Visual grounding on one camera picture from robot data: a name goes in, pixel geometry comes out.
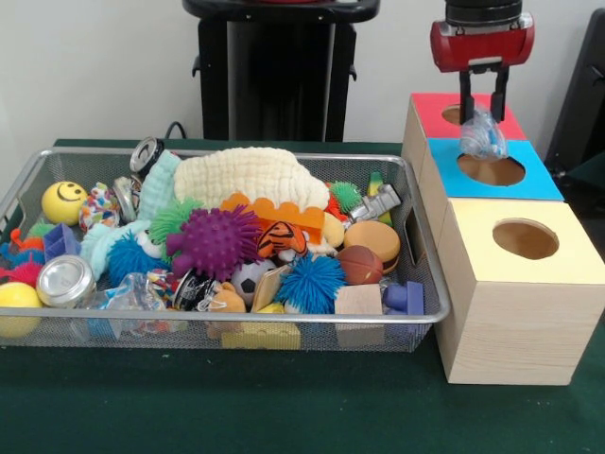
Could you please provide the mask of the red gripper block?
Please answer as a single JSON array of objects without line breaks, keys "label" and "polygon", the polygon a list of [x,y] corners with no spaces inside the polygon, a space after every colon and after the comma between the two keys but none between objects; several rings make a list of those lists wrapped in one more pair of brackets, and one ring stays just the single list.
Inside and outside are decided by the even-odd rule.
[{"label": "red gripper block", "polygon": [[459,123],[474,117],[469,70],[495,64],[495,86],[491,95],[491,115],[495,122],[505,119],[506,92],[510,76],[508,66],[524,64],[535,39],[535,22],[530,13],[522,13],[511,23],[487,26],[454,26],[434,22],[430,30],[433,61],[442,73],[459,72]]}]

